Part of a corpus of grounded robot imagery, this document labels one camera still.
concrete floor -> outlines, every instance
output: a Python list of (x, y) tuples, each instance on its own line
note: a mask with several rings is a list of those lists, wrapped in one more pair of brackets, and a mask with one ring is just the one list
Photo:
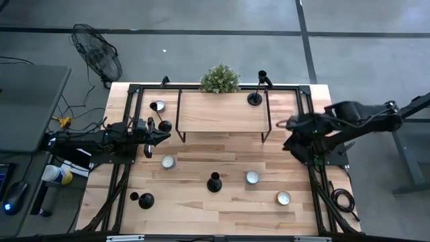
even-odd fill
[[(426, 0), (302, 0), (308, 31), (430, 32)], [(0, 13), (0, 24), (146, 30), (300, 31), (295, 0), (22, 0)], [(104, 36), (119, 53), (120, 81), (199, 81), (203, 72), (224, 62), (240, 73), (241, 82), (255, 82), (264, 69), (274, 83), (310, 83), (300, 36), (146, 35)], [(64, 96), (79, 105), (89, 89), (85, 62), (68, 34), (0, 32), (0, 55), (36, 64), (72, 68)], [(430, 91), (430, 38), (310, 38), (318, 83), (328, 84), (334, 102), (357, 100), (400, 106)], [(90, 71), (97, 87), (87, 108), (104, 107), (108, 90)], [(95, 111), (74, 128), (98, 121)], [(369, 134), (348, 152), (353, 191), (361, 227), (370, 235), (429, 240), (430, 193), (394, 197), (391, 190), (410, 184), (390, 134)], [(82, 190), (53, 191), (45, 208), (50, 218), (27, 219), (21, 235), (64, 233), (69, 228)]]

wooden tabletop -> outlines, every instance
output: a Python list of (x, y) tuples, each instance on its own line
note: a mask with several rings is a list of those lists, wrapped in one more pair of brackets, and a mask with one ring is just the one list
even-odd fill
[(181, 94), (180, 132), (267, 132), (269, 118), (265, 94), (258, 106), (247, 101), (248, 93)]
[[(112, 84), (105, 112), (107, 123), (122, 121), (128, 85)], [(327, 85), (311, 85), (310, 88), (315, 111), (323, 112), (324, 107), (331, 104)], [(152, 116), (158, 124), (159, 118), (149, 104), (163, 100), (166, 111), (161, 114), (162, 119), (175, 125), (177, 94), (177, 90), (146, 90), (140, 117)], [(316, 235), (307, 168), (289, 152), (282, 151), (290, 132), (275, 127), (276, 122), (298, 113), (296, 96), (293, 91), (269, 91), (269, 102), (273, 130), (264, 144), (259, 133), (239, 132), (189, 133), (183, 144), (177, 133), (172, 132), (171, 138), (153, 148), (152, 159), (145, 158), (140, 147), (130, 172), (121, 233)], [(161, 167), (161, 158), (165, 155), (176, 158), (174, 169)], [(256, 185), (245, 183), (245, 173), (250, 170), (260, 174), (260, 182)], [(216, 194), (206, 187), (214, 171), (220, 174), (223, 184)], [(77, 229), (87, 225), (105, 202), (111, 172), (109, 164), (100, 165), (91, 172)], [(351, 192), (343, 170), (327, 167), (327, 175), (335, 188)], [(275, 202), (281, 190), (291, 194), (292, 202), (287, 206)], [(151, 193), (155, 197), (154, 206), (141, 209), (137, 201), (129, 199), (132, 192)], [(116, 206), (117, 203), (112, 208), (110, 226), (115, 219)], [(326, 207), (322, 205), (321, 208), (328, 228)], [(352, 215), (342, 215), (353, 228), (360, 230)]]

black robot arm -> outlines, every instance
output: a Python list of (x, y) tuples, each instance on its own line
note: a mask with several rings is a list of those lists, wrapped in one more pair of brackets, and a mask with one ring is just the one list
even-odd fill
[(300, 114), (288, 119), (283, 127), (292, 135), (284, 143), (284, 150), (306, 165), (320, 165), (315, 161), (341, 143), (370, 132), (392, 132), (401, 125), (402, 116), (394, 101), (379, 106), (340, 102), (325, 107), (323, 114)]
[(57, 132), (46, 137), (45, 149), (77, 165), (79, 161), (88, 159), (79, 149), (95, 156), (97, 163), (124, 163), (122, 160), (136, 156), (136, 148), (142, 144), (145, 144), (145, 156), (151, 158), (151, 146), (171, 136), (168, 132), (157, 130), (153, 118), (148, 118), (148, 122), (139, 119), (132, 128), (129, 125), (123, 122), (108, 124), (104, 130), (94, 133)]

green plant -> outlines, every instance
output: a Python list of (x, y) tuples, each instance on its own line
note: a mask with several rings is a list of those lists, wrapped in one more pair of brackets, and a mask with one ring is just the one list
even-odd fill
[(220, 64), (209, 69), (201, 80), (201, 89), (208, 93), (235, 93), (239, 85), (240, 75), (228, 65)]

fan grille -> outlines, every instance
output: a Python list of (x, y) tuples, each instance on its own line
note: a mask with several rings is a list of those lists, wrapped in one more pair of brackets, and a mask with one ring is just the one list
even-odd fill
[(102, 81), (117, 81), (122, 75), (118, 54), (95, 29), (87, 24), (75, 24), (72, 41), (78, 53)]

